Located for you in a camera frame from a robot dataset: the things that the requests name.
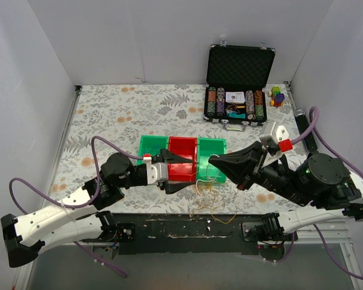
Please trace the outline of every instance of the case handle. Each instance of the case handle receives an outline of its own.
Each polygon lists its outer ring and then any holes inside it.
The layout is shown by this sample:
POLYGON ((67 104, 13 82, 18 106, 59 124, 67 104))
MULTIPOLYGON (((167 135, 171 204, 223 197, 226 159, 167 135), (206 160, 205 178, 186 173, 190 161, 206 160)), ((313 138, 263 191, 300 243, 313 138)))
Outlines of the case handle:
POLYGON ((226 130, 226 131, 245 131, 246 126, 247 126, 247 123, 245 121, 242 122, 242 129, 235 128, 235 127, 227 127, 227 124, 228 124, 227 120, 222 120, 222 122, 223 122, 223 129, 226 130))

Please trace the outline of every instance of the poker chip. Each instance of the poker chip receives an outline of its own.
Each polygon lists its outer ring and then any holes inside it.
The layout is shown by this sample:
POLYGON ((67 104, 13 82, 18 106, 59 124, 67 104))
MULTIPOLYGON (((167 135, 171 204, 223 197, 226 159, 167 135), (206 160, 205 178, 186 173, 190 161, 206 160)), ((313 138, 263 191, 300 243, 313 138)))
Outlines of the poker chip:
POLYGON ((261 121, 264 118, 264 103, 261 91, 255 91, 254 93, 254 103, 255 103, 255 119, 261 121))
POLYGON ((215 115, 215 102, 208 101, 207 103, 207 116, 213 117, 215 115))
POLYGON ((254 114, 254 96, 252 91, 246 92, 246 114, 248 120, 255 118, 254 114))
POLYGON ((215 91, 209 91, 208 92, 208 101, 209 102, 215 102, 217 99, 217 94, 215 91))
POLYGON ((224 115, 224 88, 217 90, 217 115, 219 117, 224 115))

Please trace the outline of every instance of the floral tablecloth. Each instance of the floral tablecloth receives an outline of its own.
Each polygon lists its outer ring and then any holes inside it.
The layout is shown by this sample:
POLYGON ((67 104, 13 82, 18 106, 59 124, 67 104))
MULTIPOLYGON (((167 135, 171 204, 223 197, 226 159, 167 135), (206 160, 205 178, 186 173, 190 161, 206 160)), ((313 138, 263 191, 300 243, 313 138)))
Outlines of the floral tablecloth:
MULTIPOLYGON (((270 107, 267 117, 285 125, 292 138, 298 130, 284 85, 284 106, 270 107)), ((240 150, 258 140, 261 127, 249 126, 244 132, 225 131, 220 124, 203 120, 204 85, 87 85, 72 120, 65 149, 51 192, 62 198, 96 175, 90 139, 100 135, 129 153, 138 154, 141 135, 224 138, 227 152, 240 150)), ((96 142, 99 163, 113 149, 96 142)), ((301 143, 288 152, 295 169, 306 158, 301 143)), ((174 195, 166 195, 154 185, 123 190, 125 198, 108 210, 118 213, 267 213, 290 210, 292 202, 253 185, 239 192, 229 180, 224 184, 199 183, 174 195)))

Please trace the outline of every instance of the red tray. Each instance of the red tray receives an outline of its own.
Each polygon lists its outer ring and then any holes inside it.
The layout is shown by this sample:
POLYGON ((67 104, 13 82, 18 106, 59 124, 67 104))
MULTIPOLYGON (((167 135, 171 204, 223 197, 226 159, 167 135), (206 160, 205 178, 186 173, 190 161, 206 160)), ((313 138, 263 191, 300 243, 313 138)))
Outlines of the red tray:
POLYGON ((168 164, 168 178, 170 181, 195 181, 197 160, 196 138, 169 137, 168 150, 193 163, 168 164))

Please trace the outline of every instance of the white enclosure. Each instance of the white enclosure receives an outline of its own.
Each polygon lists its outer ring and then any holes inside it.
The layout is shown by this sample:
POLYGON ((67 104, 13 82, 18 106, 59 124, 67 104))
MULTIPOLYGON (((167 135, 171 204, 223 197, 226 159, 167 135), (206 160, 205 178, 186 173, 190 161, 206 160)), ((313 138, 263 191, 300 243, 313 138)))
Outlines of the white enclosure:
MULTIPOLYGON (((74 85, 205 83, 209 46, 276 48, 269 82, 363 170, 363 0, 0 1, 0 217, 8 182, 47 191, 74 85)), ((29 211, 41 200, 16 186, 29 211)), ((363 273, 363 224, 350 223, 363 273)), ((0 227, 0 289, 13 286, 0 227)))

